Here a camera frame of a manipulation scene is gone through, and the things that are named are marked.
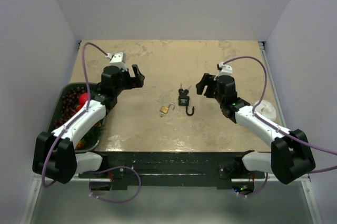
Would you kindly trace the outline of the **black padlock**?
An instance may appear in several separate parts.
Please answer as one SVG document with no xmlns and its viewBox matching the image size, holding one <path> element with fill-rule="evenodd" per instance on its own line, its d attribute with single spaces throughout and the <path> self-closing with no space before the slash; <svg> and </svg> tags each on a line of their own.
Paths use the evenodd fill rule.
<svg viewBox="0 0 337 224">
<path fill-rule="evenodd" d="M 190 97 L 188 95 L 182 95 L 182 94 L 180 94 L 179 97 L 178 97 L 178 102 L 179 102 L 179 106 L 185 107 L 185 113 L 188 116 L 193 116 L 194 115 L 194 111 L 195 111 L 194 106 L 192 107 L 192 112 L 189 113 Z"/>
</svg>

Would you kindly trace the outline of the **brass padlock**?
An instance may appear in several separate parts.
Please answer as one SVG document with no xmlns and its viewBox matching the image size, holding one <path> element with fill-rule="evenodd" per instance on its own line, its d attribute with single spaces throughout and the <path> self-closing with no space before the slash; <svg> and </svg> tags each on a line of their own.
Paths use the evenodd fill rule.
<svg viewBox="0 0 337 224">
<path fill-rule="evenodd" d="M 169 112 L 170 109 L 171 109 L 171 110 L 174 110 L 174 108 L 175 108 L 175 105 L 174 105 L 174 104 L 169 104 L 169 105 L 167 105 L 167 106 L 162 106 L 162 107 L 160 108 L 160 113 L 161 113 L 161 114 L 167 114 L 167 113 Z"/>
</svg>

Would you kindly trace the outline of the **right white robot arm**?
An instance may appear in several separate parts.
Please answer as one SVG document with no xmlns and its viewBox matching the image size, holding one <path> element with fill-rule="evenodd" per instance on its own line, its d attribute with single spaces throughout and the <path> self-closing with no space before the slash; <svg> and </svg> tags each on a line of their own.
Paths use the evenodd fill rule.
<svg viewBox="0 0 337 224">
<path fill-rule="evenodd" d="M 271 148 L 270 152 L 248 151 L 234 166 L 238 177 L 247 178 L 253 171 L 272 173 L 287 185 L 316 168 L 306 134 L 282 127 L 253 111 L 250 103 L 237 95 L 233 77 L 205 73 L 196 84 L 196 92 L 214 98 L 226 118 L 247 128 Z"/>
</svg>

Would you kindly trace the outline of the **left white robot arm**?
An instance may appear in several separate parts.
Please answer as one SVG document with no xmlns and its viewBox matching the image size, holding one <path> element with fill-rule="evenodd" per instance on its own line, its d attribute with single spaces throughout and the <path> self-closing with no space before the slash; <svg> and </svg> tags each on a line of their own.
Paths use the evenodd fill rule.
<svg viewBox="0 0 337 224">
<path fill-rule="evenodd" d="M 93 152 L 77 154 L 75 148 L 85 134 L 117 104 L 118 95 L 133 88 L 141 88 L 145 77 L 138 66 L 132 66 L 134 76 L 128 69 L 107 66 L 101 81 L 88 92 L 88 101 L 69 121 L 52 132 L 42 132 L 36 138 L 32 170 L 42 177 L 62 184 L 68 183 L 75 174 L 90 172 L 97 178 L 109 172 L 108 163 Z"/>
</svg>

